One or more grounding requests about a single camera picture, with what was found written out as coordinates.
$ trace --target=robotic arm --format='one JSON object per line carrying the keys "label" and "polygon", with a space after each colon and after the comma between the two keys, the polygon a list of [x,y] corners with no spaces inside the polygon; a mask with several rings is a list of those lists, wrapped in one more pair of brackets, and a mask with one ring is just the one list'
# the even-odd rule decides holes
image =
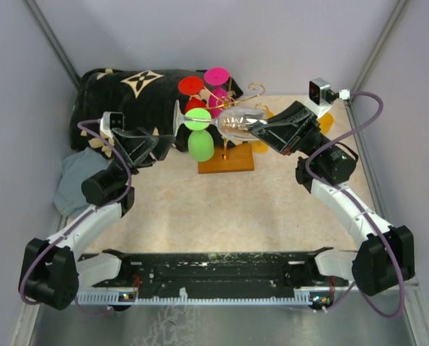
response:
{"label": "robotic arm", "polygon": [[[347,90],[333,92],[326,81],[316,79],[310,82],[309,99],[304,104],[294,102],[266,123],[253,123],[248,130],[280,154],[300,151],[311,156],[330,142],[320,133],[317,119],[337,98],[348,97]],[[142,130],[124,131],[124,121],[120,113],[105,113],[100,128],[115,139],[116,149],[133,174],[166,157],[173,136],[153,136]],[[346,149],[354,157],[334,145],[311,162],[312,171],[328,184],[314,179],[306,169],[308,159],[301,157],[296,167],[296,180],[337,216],[358,248],[356,252],[334,249],[315,252],[313,260],[318,275],[354,280],[365,294],[372,296],[398,283],[392,261],[373,224],[386,237],[404,280],[415,274],[413,236],[407,227],[395,228],[378,216],[348,187],[346,182],[355,170],[358,157],[348,147]],[[127,254],[109,249],[95,257],[81,258],[85,249],[132,207],[133,188],[124,199],[111,203],[123,193],[126,181],[123,164],[115,158],[107,170],[83,183],[81,189],[91,203],[78,217],[84,219],[83,222],[69,225],[46,240],[33,239],[27,245],[19,282],[24,296],[61,310],[74,300],[79,290],[104,280],[128,281],[131,273]],[[365,214],[369,214],[373,224],[367,222]],[[34,265],[48,247],[50,251]]]}

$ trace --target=green disc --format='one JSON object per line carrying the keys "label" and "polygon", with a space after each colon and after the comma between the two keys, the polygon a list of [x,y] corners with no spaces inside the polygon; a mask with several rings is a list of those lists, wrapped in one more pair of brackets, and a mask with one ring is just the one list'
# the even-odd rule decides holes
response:
{"label": "green disc", "polygon": [[214,155],[214,141],[206,130],[193,131],[188,137],[188,152],[198,162],[209,160]]}
{"label": "green disc", "polygon": [[[185,113],[185,117],[191,117],[192,119],[211,119],[211,114],[203,108],[193,108]],[[197,123],[195,121],[185,121],[184,124],[192,131],[204,130],[209,126],[209,123]]]}

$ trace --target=wooden block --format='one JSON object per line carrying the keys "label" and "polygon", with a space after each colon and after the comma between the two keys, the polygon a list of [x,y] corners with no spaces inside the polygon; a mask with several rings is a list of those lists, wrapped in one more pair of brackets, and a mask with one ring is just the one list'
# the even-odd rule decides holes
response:
{"label": "wooden block", "polygon": [[198,162],[199,174],[245,172],[255,170],[251,144],[245,143],[227,150],[228,159],[224,159],[222,148],[215,148],[209,160]]}

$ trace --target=white wall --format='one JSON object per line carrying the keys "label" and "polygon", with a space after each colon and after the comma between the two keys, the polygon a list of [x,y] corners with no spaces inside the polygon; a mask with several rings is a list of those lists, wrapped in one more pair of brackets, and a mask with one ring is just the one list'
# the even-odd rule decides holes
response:
{"label": "white wall", "polygon": [[[429,303],[429,1],[411,1],[365,88],[385,111],[366,141],[390,219],[415,235],[417,275]],[[359,98],[361,120],[375,102]]]}
{"label": "white wall", "polygon": [[395,0],[37,0],[79,74],[225,66],[240,84],[351,87]]}
{"label": "white wall", "polygon": [[21,306],[25,244],[53,231],[75,90],[20,0],[0,0],[0,345]]}

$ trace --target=beige tabletop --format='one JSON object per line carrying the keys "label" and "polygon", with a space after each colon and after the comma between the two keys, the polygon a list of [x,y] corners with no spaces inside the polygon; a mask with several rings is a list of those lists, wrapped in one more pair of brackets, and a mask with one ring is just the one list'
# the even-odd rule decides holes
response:
{"label": "beige tabletop", "polygon": [[[277,114],[305,97],[265,96],[242,105],[265,103]],[[329,138],[350,130],[337,103]],[[347,145],[356,150],[355,141]],[[272,149],[255,154],[253,172],[198,174],[188,153],[172,149],[167,158],[133,178],[136,201],[121,220],[88,249],[122,252],[263,252],[320,247],[354,249],[347,231],[327,207],[294,178],[300,154],[282,156]],[[363,167],[349,185],[373,206]]]}

